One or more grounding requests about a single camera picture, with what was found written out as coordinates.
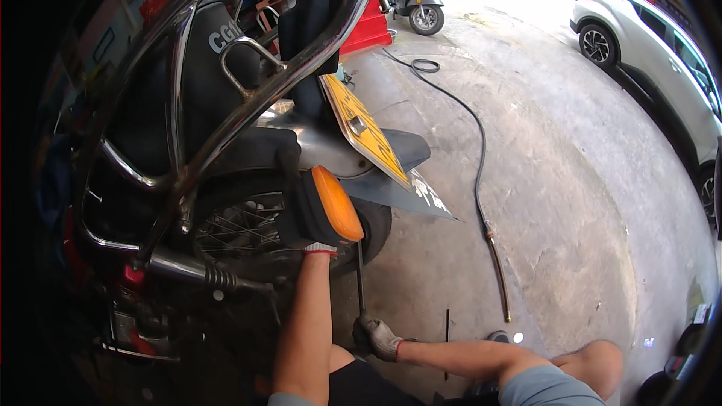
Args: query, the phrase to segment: concrete floor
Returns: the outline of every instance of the concrete floor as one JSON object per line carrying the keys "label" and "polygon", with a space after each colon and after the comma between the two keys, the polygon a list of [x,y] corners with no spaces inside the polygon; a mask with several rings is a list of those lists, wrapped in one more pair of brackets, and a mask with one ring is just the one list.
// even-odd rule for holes
{"label": "concrete floor", "polygon": [[[391,235],[365,271],[367,308],[398,334],[439,342],[498,329],[551,357],[592,339],[625,352],[609,404],[628,404],[659,371],[688,310],[719,289],[715,246],[672,146],[632,97],[579,53],[573,0],[443,0],[444,29],[424,37],[408,21],[389,50],[431,58],[433,81],[481,116],[487,155],[480,196],[497,234],[512,303],[503,320],[492,259],[474,204],[481,140],[458,104],[383,52],[344,63],[380,126],[416,132],[432,148],[418,171],[460,221],[393,212]],[[332,284],[334,340],[350,345],[355,277]],[[653,347],[644,347],[654,338]],[[407,392],[454,397],[467,381],[372,364]]]}

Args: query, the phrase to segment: scooter wheel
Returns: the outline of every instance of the scooter wheel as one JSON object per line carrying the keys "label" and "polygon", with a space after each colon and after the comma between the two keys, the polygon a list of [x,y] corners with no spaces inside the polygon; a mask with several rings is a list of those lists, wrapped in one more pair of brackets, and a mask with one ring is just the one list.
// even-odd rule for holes
{"label": "scooter wheel", "polygon": [[439,5],[423,5],[424,15],[421,13],[422,7],[414,7],[409,14],[409,24],[414,32],[430,36],[438,33],[444,26],[444,12],[441,11]]}

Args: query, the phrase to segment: car wheel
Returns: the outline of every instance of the car wheel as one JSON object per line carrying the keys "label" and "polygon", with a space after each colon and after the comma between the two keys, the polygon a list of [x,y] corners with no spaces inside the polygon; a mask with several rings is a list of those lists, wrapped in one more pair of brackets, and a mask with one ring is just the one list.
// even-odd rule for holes
{"label": "car wheel", "polygon": [[710,224],[716,224],[715,167],[703,168],[699,172],[697,194],[699,195],[699,200],[702,201],[702,207],[705,209],[705,215],[707,215]]}
{"label": "car wheel", "polygon": [[585,26],[579,32],[579,48],[582,54],[600,68],[610,68],[616,63],[617,47],[609,31],[598,25]]}

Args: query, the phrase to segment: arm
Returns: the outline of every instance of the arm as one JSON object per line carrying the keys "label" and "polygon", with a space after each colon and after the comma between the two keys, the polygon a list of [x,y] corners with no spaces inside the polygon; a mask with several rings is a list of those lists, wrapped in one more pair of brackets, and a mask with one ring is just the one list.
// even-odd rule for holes
{"label": "arm", "polygon": [[329,254],[312,252],[303,258],[293,308],[279,340],[273,392],[328,404],[331,338]]}
{"label": "arm", "polygon": [[510,343],[401,342],[397,362],[434,367],[468,379],[499,380],[500,389],[515,375],[537,365],[552,365],[530,350]]}

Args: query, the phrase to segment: shock absorber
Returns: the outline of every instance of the shock absorber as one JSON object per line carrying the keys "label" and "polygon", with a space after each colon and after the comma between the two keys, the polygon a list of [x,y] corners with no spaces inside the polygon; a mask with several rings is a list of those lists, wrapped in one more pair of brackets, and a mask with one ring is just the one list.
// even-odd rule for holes
{"label": "shock absorber", "polygon": [[273,291],[273,284],[259,283],[242,279],[226,270],[174,251],[157,247],[147,264],[148,271],[156,275],[170,277],[181,282],[205,285],[215,290],[232,293],[239,288],[255,291]]}

